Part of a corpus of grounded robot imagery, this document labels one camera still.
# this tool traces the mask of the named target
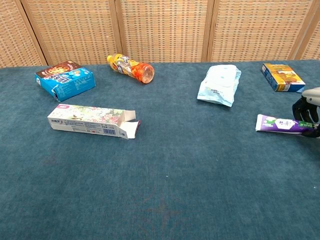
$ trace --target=toothpaste box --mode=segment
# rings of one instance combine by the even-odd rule
[[[59,104],[48,116],[54,130],[134,139],[140,121],[136,111]]]
[[[302,93],[305,83],[288,65],[264,63],[261,71],[276,92]]]
[[[38,71],[35,80],[58,102],[96,86],[94,74],[73,61]]]

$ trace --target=table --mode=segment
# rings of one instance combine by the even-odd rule
[[[320,86],[317,60],[272,63]],[[133,140],[51,129],[44,67],[0,69],[1,239],[319,239],[320,140],[255,132],[301,94],[237,62],[233,106],[199,101],[216,64],[154,63],[147,85],[88,65],[96,87],[63,103],[136,110]]]

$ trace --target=plastic bottle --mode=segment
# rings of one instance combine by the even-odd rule
[[[144,84],[150,83],[154,78],[155,70],[150,64],[134,61],[122,54],[109,55],[106,60],[113,70],[129,75]]]

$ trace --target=purple toothpaste tube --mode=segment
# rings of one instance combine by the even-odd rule
[[[275,118],[259,114],[256,119],[255,130],[263,132],[277,132],[286,134],[302,134],[314,132],[319,124],[305,121]]]

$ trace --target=blue snack box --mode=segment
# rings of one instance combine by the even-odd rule
[[[35,73],[36,82],[58,102],[96,86],[94,74],[73,61],[65,61]]]

